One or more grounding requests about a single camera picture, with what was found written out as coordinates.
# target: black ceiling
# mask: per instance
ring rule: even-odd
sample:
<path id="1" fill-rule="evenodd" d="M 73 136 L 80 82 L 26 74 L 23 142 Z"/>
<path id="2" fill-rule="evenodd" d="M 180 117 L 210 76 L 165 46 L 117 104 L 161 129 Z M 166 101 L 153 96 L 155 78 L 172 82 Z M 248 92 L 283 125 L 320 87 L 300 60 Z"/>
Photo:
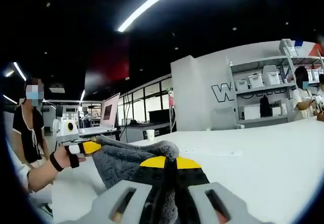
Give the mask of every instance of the black ceiling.
<path id="1" fill-rule="evenodd" d="M 46 99 L 78 100 L 91 53 L 112 44 L 117 28 L 145 1 L 6 0 L 2 59 L 17 61 L 27 74 L 41 74 L 46 87 L 64 84 L 65 94 L 46 90 Z M 187 55 L 281 38 L 316 41 L 322 8 L 321 0 L 160 0 L 126 31 L 130 80 L 115 83 L 113 91 L 168 74 L 170 63 Z M 17 100 L 22 84 L 14 73 L 2 90 Z M 110 93 L 85 99 L 101 100 Z"/>

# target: gray fleece cloth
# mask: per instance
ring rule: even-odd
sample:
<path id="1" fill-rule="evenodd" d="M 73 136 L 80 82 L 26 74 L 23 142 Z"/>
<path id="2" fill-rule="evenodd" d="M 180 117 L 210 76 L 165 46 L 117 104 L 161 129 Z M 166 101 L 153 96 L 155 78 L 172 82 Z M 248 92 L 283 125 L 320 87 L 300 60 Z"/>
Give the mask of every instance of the gray fleece cloth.
<path id="1" fill-rule="evenodd" d="M 149 158 L 165 156 L 172 161 L 179 156 L 178 147 L 167 141 L 149 146 L 134 146 L 99 136 L 96 142 L 101 144 L 102 148 L 92 157 L 107 189 L 121 180 L 131 181 L 139 165 Z M 166 195 L 159 223 L 173 224 L 177 217 L 175 192 L 171 190 Z"/>

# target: white cup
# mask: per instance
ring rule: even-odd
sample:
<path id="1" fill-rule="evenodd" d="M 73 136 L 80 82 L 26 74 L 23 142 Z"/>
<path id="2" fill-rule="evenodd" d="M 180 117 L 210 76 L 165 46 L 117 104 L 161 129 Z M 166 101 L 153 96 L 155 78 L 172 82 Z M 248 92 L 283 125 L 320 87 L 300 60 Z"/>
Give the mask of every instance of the white cup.
<path id="1" fill-rule="evenodd" d="M 147 139 L 149 141 L 153 141 L 154 140 L 154 132 L 155 132 L 155 129 L 148 129 L 148 130 L 146 130 Z"/>

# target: table surface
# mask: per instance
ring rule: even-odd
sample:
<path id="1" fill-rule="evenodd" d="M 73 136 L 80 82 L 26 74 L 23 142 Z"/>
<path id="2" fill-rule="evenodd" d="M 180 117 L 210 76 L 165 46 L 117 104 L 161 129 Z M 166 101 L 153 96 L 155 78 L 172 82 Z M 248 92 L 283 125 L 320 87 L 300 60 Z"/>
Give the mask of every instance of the table surface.
<path id="1" fill-rule="evenodd" d="M 219 182 L 248 205 L 261 221 L 292 223 L 321 187 L 324 123 L 314 118 L 258 128 L 178 131 L 143 140 L 175 143 L 180 156 L 198 162 L 210 182 Z M 65 169 L 54 181 L 54 222 L 76 220 L 105 191 L 91 157 Z"/>

